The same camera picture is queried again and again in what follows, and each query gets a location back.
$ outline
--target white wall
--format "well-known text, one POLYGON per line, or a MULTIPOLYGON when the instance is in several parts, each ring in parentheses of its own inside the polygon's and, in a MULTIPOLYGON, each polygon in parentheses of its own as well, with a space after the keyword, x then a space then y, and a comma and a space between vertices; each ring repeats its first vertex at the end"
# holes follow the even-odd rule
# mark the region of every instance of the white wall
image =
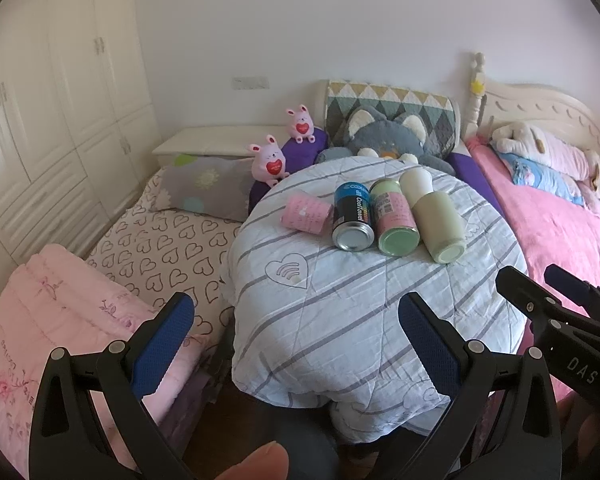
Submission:
POLYGON ((160 127, 284 123, 339 77, 462 100, 468 56, 503 82, 537 82, 600 118, 600 16, 589 0, 136 0, 160 127), (269 90, 234 91, 265 75, 269 90))

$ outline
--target gray floral pillow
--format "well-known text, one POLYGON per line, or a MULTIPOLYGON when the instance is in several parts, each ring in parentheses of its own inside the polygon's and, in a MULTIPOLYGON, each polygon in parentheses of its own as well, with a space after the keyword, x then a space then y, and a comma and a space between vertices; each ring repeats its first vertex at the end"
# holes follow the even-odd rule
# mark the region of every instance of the gray floral pillow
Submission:
POLYGON ((244 222, 254 183, 252 162, 252 158, 178 156, 173 166, 164 169, 152 210, 184 209, 244 222))

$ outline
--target red heart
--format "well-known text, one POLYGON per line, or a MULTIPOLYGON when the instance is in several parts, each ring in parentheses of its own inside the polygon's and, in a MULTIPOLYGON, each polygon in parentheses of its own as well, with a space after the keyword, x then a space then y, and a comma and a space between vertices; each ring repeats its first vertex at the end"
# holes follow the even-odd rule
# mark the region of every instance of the red heart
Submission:
POLYGON ((275 162, 267 162, 267 171, 272 175, 277 175, 282 171, 282 161, 278 159, 275 162))

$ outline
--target pink bedspread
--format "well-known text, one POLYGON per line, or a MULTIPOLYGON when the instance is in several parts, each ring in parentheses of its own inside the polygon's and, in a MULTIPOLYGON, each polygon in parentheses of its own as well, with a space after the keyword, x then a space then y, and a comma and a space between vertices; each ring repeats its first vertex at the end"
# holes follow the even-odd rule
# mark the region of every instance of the pink bedspread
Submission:
MULTIPOLYGON (((468 142, 471 156, 493 188, 507 222, 516 234, 526 258, 529 276, 542 286, 544 270, 557 264, 581 280, 600 286, 600 218, 548 192, 529 186, 515 186, 503 163, 488 146, 468 142)), ((586 314, 561 294, 550 289, 571 310, 586 314)), ((520 346, 531 346, 533 336, 528 327, 520 346)), ((569 389, 554 380, 557 399, 569 389)))
MULTIPOLYGON (((0 295, 0 449, 29 477, 29 428, 38 384, 49 352, 100 352, 114 339, 128 340, 152 319, 150 307, 58 245, 45 247, 19 266, 0 295)), ((187 337, 158 390, 143 399, 159 422, 196 368, 206 337, 187 337)), ((123 464, 134 462, 117 432, 104 397, 94 393, 102 426, 123 464)))

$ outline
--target diamond-patterned cushion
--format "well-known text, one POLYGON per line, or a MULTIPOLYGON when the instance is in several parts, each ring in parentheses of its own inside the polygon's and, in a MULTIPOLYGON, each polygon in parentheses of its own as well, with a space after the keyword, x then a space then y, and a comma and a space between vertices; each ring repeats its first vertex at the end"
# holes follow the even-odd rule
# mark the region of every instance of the diamond-patterned cushion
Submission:
POLYGON ((419 115, 429 133, 425 153, 446 158, 456 145, 460 117, 448 97, 394 86, 330 80, 325 131, 335 146, 342 145, 347 120, 361 106, 372 106, 389 120, 405 112, 419 115))

